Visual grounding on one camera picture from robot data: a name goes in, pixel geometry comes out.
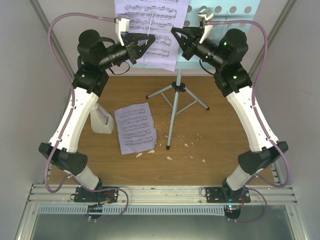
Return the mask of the sheet music page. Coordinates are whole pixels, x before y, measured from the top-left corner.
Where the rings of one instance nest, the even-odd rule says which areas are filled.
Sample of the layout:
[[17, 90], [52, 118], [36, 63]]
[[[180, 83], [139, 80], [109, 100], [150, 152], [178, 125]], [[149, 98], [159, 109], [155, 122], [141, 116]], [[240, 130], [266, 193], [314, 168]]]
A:
[[153, 150], [157, 130], [147, 102], [117, 109], [114, 116], [122, 155]]
[[115, 0], [115, 15], [130, 19], [129, 32], [154, 35], [155, 41], [137, 60], [141, 68], [174, 71], [179, 44], [171, 30], [182, 28], [189, 6], [188, 0]]

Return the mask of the light blue music stand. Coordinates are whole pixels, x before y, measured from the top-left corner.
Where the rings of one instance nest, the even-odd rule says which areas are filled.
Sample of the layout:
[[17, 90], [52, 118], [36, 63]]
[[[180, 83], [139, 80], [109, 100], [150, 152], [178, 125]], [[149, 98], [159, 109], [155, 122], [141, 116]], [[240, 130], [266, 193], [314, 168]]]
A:
[[[183, 27], [181, 27], [181, 28], [185, 28], [185, 27], [199, 28], [198, 13], [200, 10], [205, 9], [205, 8], [210, 8], [208, 1], [189, 0], [189, 6], [187, 9], [185, 21], [184, 21]], [[214, 20], [214, 18], [213, 18], [208, 24], [212, 25], [212, 26], [219, 26], [222, 24], [222, 21]], [[186, 60], [184, 57], [182, 57], [182, 53], [183, 53], [183, 51], [179, 46], [176, 66], [174, 69], [174, 71], [177, 72], [177, 78], [176, 78], [176, 81], [172, 82], [170, 85], [170, 87], [172, 89], [174, 89], [174, 91], [175, 91], [174, 100], [173, 100], [173, 102], [170, 103], [170, 106], [172, 107], [172, 114], [171, 115], [173, 117], [175, 117], [178, 114], [178, 101], [179, 101], [180, 93], [188, 92], [188, 88], [182, 82], [183, 70], [193, 69], [196, 66], [196, 64], [199, 64], [199, 65], [208, 64], [206, 62], [201, 61], [197, 56], [193, 56], [190, 60]]]

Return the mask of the white metronome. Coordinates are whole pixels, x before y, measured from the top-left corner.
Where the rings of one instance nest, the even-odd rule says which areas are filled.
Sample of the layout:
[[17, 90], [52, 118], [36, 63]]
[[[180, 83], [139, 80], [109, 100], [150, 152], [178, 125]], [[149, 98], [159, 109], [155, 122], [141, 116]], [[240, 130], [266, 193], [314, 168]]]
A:
[[111, 134], [114, 124], [114, 118], [99, 103], [95, 103], [90, 111], [92, 131], [97, 134]]

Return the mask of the clear metronome cover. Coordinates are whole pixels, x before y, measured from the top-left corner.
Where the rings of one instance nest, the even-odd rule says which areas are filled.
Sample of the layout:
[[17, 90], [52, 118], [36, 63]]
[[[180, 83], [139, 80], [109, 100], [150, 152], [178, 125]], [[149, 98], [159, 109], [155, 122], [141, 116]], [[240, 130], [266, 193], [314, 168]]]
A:
[[113, 117], [101, 105], [97, 106], [96, 111], [99, 117], [98, 129], [101, 133], [111, 134], [114, 129]]

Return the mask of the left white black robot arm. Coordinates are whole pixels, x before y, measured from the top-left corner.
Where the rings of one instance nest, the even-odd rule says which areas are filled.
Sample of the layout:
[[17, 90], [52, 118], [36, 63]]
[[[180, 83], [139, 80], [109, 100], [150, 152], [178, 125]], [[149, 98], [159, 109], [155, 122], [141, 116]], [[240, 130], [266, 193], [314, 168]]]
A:
[[121, 41], [115, 43], [94, 29], [80, 34], [78, 70], [71, 83], [69, 104], [52, 138], [38, 148], [47, 164], [74, 178], [86, 189], [85, 195], [92, 202], [102, 199], [103, 189], [98, 186], [100, 179], [88, 166], [88, 157], [77, 151], [81, 132], [108, 82], [106, 70], [126, 61], [135, 64], [156, 40], [153, 34], [145, 33], [122, 33], [120, 38]]

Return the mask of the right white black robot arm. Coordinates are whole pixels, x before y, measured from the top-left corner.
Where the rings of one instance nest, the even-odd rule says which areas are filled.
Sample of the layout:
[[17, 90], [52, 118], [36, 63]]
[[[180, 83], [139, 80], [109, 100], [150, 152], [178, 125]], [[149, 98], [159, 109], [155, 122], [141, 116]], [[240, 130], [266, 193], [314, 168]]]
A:
[[249, 49], [246, 34], [232, 28], [215, 44], [204, 38], [204, 32], [198, 27], [171, 29], [183, 58], [197, 56], [215, 68], [215, 84], [235, 110], [246, 133], [250, 150], [238, 156], [237, 168], [221, 186], [223, 200], [232, 203], [254, 175], [273, 164], [289, 147], [270, 129], [253, 96], [253, 83], [241, 64]]

